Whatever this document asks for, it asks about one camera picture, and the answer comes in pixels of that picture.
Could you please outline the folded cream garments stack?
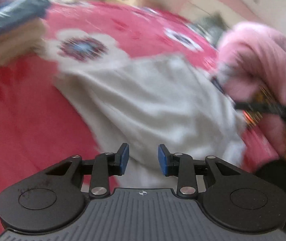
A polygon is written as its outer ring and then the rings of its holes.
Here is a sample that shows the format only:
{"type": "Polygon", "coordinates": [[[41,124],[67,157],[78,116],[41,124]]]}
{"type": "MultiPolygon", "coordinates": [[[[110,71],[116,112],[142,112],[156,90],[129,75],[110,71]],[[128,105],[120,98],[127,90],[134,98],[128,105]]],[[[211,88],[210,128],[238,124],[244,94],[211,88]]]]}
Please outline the folded cream garments stack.
{"type": "Polygon", "coordinates": [[[0,66],[29,52],[42,53],[47,26],[37,18],[0,34],[0,66]]]}

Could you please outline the pink floral bed blanket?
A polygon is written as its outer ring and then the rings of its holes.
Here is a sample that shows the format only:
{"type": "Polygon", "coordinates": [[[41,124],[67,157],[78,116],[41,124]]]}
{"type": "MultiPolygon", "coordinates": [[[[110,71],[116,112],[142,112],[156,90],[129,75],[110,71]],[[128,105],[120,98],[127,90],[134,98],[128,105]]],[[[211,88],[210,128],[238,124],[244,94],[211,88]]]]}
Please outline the pink floral bed blanket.
{"type": "MultiPolygon", "coordinates": [[[[212,71],[216,51],[178,15],[129,6],[54,3],[47,12],[50,58],[30,54],[0,67],[0,192],[61,160],[100,152],[80,115],[53,85],[60,43],[88,35],[108,51],[97,61],[179,52],[212,71]]],[[[3,231],[0,223],[0,234],[3,231]]]]}

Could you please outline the white button shirt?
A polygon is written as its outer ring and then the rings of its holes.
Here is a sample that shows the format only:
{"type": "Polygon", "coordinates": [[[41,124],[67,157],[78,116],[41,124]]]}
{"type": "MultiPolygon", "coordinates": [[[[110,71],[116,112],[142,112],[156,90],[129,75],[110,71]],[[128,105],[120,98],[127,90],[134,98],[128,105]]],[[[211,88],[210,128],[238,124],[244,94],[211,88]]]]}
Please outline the white button shirt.
{"type": "Polygon", "coordinates": [[[184,56],[163,54],[62,67],[56,87],[76,109],[102,152],[129,145],[124,188],[175,188],[158,147],[241,166],[245,122],[231,100],[184,56]]]}

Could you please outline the green patterned pillow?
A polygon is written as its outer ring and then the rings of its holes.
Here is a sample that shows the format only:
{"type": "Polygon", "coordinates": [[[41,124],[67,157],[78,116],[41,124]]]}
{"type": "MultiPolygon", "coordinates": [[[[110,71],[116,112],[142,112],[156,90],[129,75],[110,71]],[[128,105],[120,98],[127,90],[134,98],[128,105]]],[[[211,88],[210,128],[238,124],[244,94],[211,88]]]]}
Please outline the green patterned pillow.
{"type": "Polygon", "coordinates": [[[219,12],[204,16],[192,24],[196,31],[202,35],[213,47],[217,47],[221,36],[229,27],[219,12]]]}

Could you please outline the folded light blue garment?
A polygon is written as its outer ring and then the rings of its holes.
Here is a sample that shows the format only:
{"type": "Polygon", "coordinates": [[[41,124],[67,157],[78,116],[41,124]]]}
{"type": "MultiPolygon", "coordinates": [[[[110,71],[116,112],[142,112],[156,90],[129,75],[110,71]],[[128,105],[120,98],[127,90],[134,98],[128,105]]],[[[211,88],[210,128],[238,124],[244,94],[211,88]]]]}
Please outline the folded light blue garment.
{"type": "Polygon", "coordinates": [[[36,18],[44,18],[50,6],[50,0],[14,0],[0,4],[0,34],[36,18]]]}

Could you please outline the pink quilted comforter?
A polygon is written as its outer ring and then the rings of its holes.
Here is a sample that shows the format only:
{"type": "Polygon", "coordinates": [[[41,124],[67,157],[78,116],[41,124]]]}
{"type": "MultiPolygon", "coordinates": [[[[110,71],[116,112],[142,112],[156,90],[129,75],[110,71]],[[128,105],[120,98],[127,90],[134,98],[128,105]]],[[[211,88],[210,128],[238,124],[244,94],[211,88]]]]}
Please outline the pink quilted comforter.
{"type": "Polygon", "coordinates": [[[265,88],[286,106],[286,36],[255,22],[236,24],[218,43],[216,78],[234,101],[265,88]]]}

